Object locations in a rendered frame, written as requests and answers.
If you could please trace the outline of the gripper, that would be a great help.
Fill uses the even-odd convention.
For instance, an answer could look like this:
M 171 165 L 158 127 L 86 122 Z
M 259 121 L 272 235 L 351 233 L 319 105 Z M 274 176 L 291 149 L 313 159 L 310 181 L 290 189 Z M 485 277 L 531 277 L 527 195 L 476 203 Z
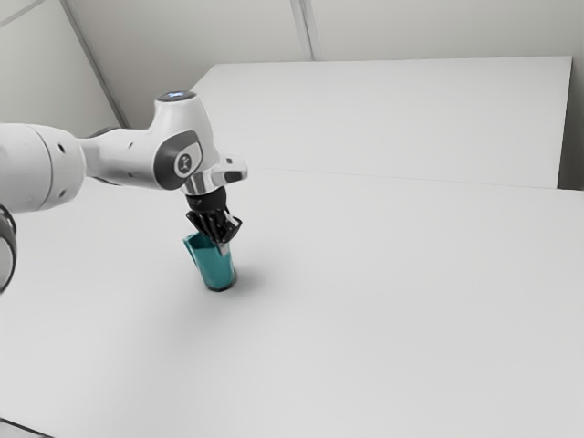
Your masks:
M 225 188 L 201 195 L 186 194 L 185 197 L 189 206 L 187 219 L 217 247 L 221 256 L 226 256 L 229 243 L 243 222 L 228 211 Z

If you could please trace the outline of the teal faceted mug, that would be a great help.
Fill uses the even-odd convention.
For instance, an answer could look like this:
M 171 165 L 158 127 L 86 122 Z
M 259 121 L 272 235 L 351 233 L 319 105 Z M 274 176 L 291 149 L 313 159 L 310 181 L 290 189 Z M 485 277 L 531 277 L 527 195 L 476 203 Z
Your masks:
M 188 235 L 182 242 L 209 290 L 222 292 L 234 285 L 236 272 L 229 244 L 217 244 L 202 233 Z

